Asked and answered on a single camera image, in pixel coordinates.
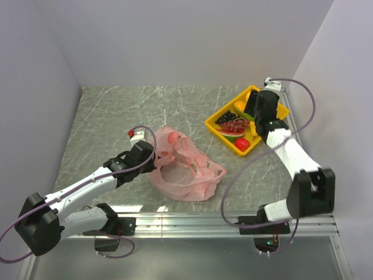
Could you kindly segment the yellow plastic tray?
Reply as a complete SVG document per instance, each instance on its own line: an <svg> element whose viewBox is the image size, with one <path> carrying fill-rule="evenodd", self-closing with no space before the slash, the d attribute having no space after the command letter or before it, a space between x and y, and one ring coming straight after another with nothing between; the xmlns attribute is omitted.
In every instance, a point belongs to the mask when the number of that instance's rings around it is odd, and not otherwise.
<svg viewBox="0 0 373 280"><path fill-rule="evenodd" d="M263 89L249 86L206 121L209 132L235 155L247 155L271 131L287 129L289 109L279 103L281 83L268 82Z"/></svg>

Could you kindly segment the yellow pear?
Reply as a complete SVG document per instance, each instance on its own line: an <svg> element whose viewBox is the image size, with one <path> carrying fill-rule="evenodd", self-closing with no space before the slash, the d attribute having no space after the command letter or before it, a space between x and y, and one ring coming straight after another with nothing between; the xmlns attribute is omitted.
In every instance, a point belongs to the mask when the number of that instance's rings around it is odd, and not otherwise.
<svg viewBox="0 0 373 280"><path fill-rule="evenodd" d="M250 131L251 131L251 135L253 138L256 138L258 137L258 133L256 131L256 125L255 125L255 122L254 121L251 121L249 123L249 127L250 127Z"/></svg>

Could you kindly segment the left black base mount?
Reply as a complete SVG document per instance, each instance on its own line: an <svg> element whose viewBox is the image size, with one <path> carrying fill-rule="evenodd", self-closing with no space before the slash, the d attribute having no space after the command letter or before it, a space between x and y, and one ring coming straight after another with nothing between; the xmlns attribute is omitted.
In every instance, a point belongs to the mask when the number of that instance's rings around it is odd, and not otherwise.
<svg viewBox="0 0 373 280"><path fill-rule="evenodd" d="M124 243L124 249L129 250L124 255L126 257L135 251L134 242L128 239L135 234L135 228L135 217L116 218L115 221L109 221L108 226L83 232L82 235L94 237L94 249L101 256L105 253L117 253L121 243Z"/></svg>

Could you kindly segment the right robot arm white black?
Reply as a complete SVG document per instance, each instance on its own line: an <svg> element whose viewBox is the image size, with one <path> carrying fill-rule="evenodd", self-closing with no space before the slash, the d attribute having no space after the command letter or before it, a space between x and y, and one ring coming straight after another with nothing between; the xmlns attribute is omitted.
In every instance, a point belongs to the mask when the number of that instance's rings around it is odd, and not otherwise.
<svg viewBox="0 0 373 280"><path fill-rule="evenodd" d="M278 221L329 214L335 207L335 173L314 161L288 125L277 118L278 101L274 91L253 90L245 108L254 118L257 135L275 151L292 178L285 199L259 207L256 225L264 233L271 232Z"/></svg>

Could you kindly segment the aluminium rail frame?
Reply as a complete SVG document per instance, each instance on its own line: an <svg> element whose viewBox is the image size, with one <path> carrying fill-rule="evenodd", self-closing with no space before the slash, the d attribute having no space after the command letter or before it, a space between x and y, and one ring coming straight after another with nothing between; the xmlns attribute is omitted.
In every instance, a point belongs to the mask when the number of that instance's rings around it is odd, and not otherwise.
<svg viewBox="0 0 373 280"><path fill-rule="evenodd" d="M103 161L129 148L127 130L168 125L189 136L227 170L215 195L182 202L157 191L146 175L83 202L105 202L121 219L135 218L135 233L118 243L114 259L94 252L103 237L74 236L25 262L21 279L352 279L332 215L290 223L279 237L279 252L256 244L269 235L243 235L235 224L258 207L284 198L291 179L275 155L252 164L221 196L247 159L229 151L205 127L205 119L241 91L236 86L114 86L83 91L55 183L61 190Z"/></svg>

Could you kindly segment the red grape bunch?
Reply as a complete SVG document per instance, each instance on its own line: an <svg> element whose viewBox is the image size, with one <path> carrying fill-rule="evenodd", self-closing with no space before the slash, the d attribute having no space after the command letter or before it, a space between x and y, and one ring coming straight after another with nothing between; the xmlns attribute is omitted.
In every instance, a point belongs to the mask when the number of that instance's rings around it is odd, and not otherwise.
<svg viewBox="0 0 373 280"><path fill-rule="evenodd" d="M249 121L244 119L243 124L233 124L233 123L228 123L221 125L221 130L227 131L227 132L245 132L246 128L249 126Z"/></svg>

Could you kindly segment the yellow apple with stem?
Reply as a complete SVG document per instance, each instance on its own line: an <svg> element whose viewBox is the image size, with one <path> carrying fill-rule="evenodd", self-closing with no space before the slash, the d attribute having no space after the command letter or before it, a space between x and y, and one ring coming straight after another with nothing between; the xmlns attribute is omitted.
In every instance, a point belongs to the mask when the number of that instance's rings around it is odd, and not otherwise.
<svg viewBox="0 0 373 280"><path fill-rule="evenodd" d="M245 101L246 102L248 102L250 95L251 95L251 91L246 93L246 95L245 95Z"/></svg>

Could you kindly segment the yellow green mango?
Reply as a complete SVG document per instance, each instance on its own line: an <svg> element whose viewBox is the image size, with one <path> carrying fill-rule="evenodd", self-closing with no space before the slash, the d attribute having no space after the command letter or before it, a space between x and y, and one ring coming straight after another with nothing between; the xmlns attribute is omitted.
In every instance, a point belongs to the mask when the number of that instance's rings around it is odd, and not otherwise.
<svg viewBox="0 0 373 280"><path fill-rule="evenodd" d="M233 105L234 111L241 118L244 118L248 121L254 121L253 116L244 112L244 109L245 109L246 105L247 105L247 103L245 101L236 101Z"/></svg>

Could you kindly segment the pink plastic bag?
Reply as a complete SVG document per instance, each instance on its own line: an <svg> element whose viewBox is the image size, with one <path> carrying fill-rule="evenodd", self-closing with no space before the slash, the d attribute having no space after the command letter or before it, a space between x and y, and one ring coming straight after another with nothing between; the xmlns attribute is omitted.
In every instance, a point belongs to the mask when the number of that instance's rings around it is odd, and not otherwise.
<svg viewBox="0 0 373 280"><path fill-rule="evenodd" d="M155 132L156 169L148 174L152 186L177 201L206 201L214 196L227 173L185 134L163 126Z"/></svg>

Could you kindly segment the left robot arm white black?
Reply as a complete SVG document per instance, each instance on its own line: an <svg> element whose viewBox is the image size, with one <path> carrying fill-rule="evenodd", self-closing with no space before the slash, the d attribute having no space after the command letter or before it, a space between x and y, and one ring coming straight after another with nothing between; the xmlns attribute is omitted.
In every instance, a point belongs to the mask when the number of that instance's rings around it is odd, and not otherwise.
<svg viewBox="0 0 373 280"><path fill-rule="evenodd" d="M43 197L37 192L28 196L15 230L35 256L46 254L62 239L80 233L118 233L118 215L108 204L97 204L85 211L78 208L140 174L152 172L156 168L154 159L153 145L139 141L131 150L108 159L91 175L61 191Z"/></svg>

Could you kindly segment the dark purple grape bunch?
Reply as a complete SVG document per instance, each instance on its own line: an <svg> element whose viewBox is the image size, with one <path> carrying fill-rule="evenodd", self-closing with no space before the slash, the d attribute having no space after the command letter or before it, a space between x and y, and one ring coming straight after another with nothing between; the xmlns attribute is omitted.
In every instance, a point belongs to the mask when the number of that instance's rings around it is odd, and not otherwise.
<svg viewBox="0 0 373 280"><path fill-rule="evenodd" d="M241 118L236 113L233 113L232 111L227 110L220 117L218 117L218 119L215 121L215 124L218 124L218 125L224 125L228 123L243 124L244 119Z"/></svg>

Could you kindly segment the watermelon slice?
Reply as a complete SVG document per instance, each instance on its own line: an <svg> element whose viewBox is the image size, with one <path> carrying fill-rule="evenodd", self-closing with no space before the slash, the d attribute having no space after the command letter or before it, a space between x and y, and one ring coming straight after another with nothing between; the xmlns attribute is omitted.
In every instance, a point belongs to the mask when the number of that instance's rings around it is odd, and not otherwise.
<svg viewBox="0 0 373 280"><path fill-rule="evenodd" d="M218 129L217 132L230 142L235 142L238 138L243 138L245 136L244 131L243 132L227 132L227 131Z"/></svg>

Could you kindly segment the red strawberry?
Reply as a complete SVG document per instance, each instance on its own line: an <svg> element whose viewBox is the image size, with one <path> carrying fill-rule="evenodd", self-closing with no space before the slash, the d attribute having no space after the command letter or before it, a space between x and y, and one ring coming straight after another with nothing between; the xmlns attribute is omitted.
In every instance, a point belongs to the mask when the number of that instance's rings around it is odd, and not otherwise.
<svg viewBox="0 0 373 280"><path fill-rule="evenodd" d="M245 152L250 147L249 140L245 138L237 138L234 142L234 146L241 152Z"/></svg>

